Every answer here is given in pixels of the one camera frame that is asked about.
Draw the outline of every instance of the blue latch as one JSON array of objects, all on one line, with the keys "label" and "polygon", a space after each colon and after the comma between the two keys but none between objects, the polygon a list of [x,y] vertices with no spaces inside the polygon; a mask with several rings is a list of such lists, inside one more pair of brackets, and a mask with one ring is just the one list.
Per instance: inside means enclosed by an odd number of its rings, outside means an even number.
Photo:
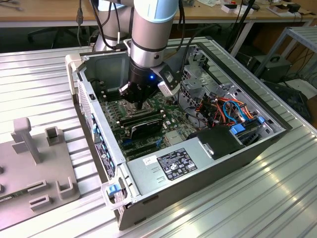
[{"label": "blue latch", "polygon": [[265,119],[263,117],[258,117],[258,121],[263,124],[265,122]]},{"label": "blue latch", "polygon": [[236,135],[245,130],[245,128],[241,124],[236,124],[231,127],[231,132]]},{"label": "blue latch", "polygon": [[94,124],[93,125],[93,133],[96,133],[96,130],[97,130],[97,124]]},{"label": "blue latch", "polygon": [[107,187],[107,193],[109,194],[109,196],[112,196],[115,193],[120,191],[121,191],[121,186],[119,184],[113,184]]}]

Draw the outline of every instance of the sticker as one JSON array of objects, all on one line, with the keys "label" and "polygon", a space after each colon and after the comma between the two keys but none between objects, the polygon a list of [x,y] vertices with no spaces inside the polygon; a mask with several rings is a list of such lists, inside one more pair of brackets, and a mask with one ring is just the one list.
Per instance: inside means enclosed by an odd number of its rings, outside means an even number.
[{"label": "sticker", "polygon": [[108,174],[109,178],[114,177],[114,166],[111,160],[111,157],[108,153],[108,151],[105,150],[104,145],[102,143],[95,144],[96,150],[100,156],[100,159],[103,163],[103,166],[106,170],[106,173]]},{"label": "sticker", "polygon": [[184,148],[157,158],[168,180],[174,180],[197,169]]},{"label": "sticker", "polygon": [[143,159],[143,162],[146,166],[153,164],[153,163],[157,162],[157,157],[156,157],[156,155],[152,155],[150,157]]}]

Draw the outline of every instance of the gray fixture block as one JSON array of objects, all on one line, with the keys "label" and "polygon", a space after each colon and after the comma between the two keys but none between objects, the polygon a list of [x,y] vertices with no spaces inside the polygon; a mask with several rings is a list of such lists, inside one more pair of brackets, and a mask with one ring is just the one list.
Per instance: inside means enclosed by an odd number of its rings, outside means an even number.
[{"label": "gray fixture block", "polygon": [[45,135],[49,146],[57,145],[63,142],[63,137],[61,136],[60,130],[58,130],[56,126],[46,128]]},{"label": "gray fixture block", "polygon": [[52,201],[50,200],[50,197],[47,194],[29,201],[30,208],[32,209],[32,211],[39,210],[43,207],[50,205],[51,203]]},{"label": "gray fixture block", "polygon": [[38,193],[47,189],[49,187],[49,184],[45,180],[42,180],[42,181],[27,185],[27,187],[28,187],[28,193],[33,195],[35,193]]},{"label": "gray fixture block", "polygon": [[24,141],[15,143],[12,145],[12,147],[17,154],[29,151],[29,148],[26,146]]},{"label": "gray fixture block", "polygon": [[31,123],[28,118],[19,118],[13,121],[14,133],[21,135],[26,146],[28,147],[31,155],[35,161],[35,165],[41,162],[40,153],[33,138],[30,135]]},{"label": "gray fixture block", "polygon": [[15,143],[19,143],[19,142],[23,141],[22,136],[21,135],[17,135],[15,132],[12,132],[11,136],[12,136],[12,138],[13,138]]},{"label": "gray fixture block", "polygon": [[[4,173],[0,175],[0,183],[3,185],[0,188],[0,231],[79,198],[80,193],[64,134],[60,129],[58,133],[62,138],[61,143],[52,146],[48,145],[44,130],[43,133],[32,136],[42,161],[36,166],[30,151],[20,154],[14,151],[14,141],[0,144],[0,165],[4,169]],[[59,190],[64,199],[60,199],[56,181],[62,184]],[[38,201],[38,198],[45,195],[48,195],[50,202],[46,199],[37,204],[29,203],[34,199]]]},{"label": "gray fixture block", "polygon": [[68,177],[68,184],[59,185],[59,182],[56,181],[56,188],[60,199],[67,199],[75,193],[75,188],[71,181],[71,177]]}]

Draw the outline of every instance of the motherboard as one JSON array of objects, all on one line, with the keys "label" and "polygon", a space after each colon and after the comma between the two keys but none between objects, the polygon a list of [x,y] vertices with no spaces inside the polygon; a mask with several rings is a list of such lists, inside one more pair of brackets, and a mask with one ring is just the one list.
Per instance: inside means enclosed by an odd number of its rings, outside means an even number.
[{"label": "motherboard", "polygon": [[124,99],[100,100],[100,105],[128,161],[182,142],[199,130],[199,121],[192,125],[175,99],[162,93],[144,102],[141,110]]}]

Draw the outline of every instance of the desk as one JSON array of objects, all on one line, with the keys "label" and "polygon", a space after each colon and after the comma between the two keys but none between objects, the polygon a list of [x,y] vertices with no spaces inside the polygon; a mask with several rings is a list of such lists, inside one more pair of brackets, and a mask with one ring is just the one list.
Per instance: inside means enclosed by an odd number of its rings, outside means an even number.
[{"label": "desk", "polygon": [[[316,237],[317,130],[215,41],[196,38],[193,42],[213,51],[293,130],[248,166],[119,231],[114,213],[106,208],[100,193],[101,182],[72,104],[64,63],[67,54],[91,49],[2,54],[0,143],[11,140],[12,120],[21,114],[29,117],[32,133],[51,125],[63,129],[81,198],[10,227],[0,237]],[[179,40],[169,43],[179,44]],[[219,69],[212,72],[222,83],[228,82]],[[43,106],[50,110],[43,113]]]},{"label": "desk", "polygon": [[[20,0],[20,7],[24,11],[4,8],[0,6],[0,28],[1,27],[50,27],[50,26],[76,26],[76,14],[78,0]],[[233,48],[231,55],[236,56],[249,31],[256,22],[305,22],[309,26],[316,18],[306,15],[301,19],[293,16],[280,17],[261,5],[259,11],[255,11],[245,20],[246,25]],[[84,22],[83,26],[97,25],[92,8],[88,0],[82,3]],[[186,23],[233,23],[237,15],[225,13],[219,5],[209,7],[200,2],[195,2],[194,7],[185,8]],[[174,23],[177,23],[179,14],[176,15]]]}]

